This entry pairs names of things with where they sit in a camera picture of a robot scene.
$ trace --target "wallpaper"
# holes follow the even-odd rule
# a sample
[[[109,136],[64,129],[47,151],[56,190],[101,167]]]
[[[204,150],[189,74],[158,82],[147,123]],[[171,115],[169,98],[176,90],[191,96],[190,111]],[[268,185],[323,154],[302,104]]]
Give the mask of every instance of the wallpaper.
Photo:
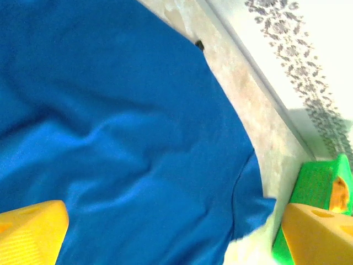
[[[325,81],[319,56],[310,42],[310,33],[304,28],[300,4],[287,0],[247,0],[244,4],[268,40],[292,88],[303,100],[305,110],[331,156],[343,152],[352,164],[348,131]]]

